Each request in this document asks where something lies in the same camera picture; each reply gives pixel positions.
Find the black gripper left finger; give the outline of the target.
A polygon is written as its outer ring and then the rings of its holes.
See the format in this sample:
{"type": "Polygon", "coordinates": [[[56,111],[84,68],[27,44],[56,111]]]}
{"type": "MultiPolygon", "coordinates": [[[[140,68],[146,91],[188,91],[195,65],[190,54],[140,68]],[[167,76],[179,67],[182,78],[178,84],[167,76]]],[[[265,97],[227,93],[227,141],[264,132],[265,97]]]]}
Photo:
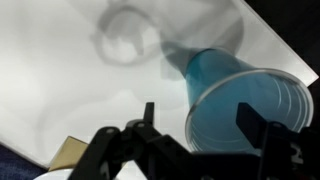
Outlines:
{"type": "Polygon", "coordinates": [[[147,102],[143,118],[129,121],[123,131],[99,129],[68,180],[114,180],[128,161],[134,161],[148,180],[166,180],[166,170],[152,145],[162,137],[153,126],[154,106],[147,102]]]}

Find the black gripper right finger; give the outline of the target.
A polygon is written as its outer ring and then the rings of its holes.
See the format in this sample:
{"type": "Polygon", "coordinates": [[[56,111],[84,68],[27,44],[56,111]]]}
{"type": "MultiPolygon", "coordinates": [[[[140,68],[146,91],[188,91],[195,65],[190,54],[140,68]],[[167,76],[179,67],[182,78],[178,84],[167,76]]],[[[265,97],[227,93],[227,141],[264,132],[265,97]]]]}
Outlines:
{"type": "Polygon", "coordinates": [[[248,103],[239,103],[236,124],[255,149],[261,150],[259,180],[319,180],[320,134],[304,127],[299,133],[265,120],[248,103]]]}

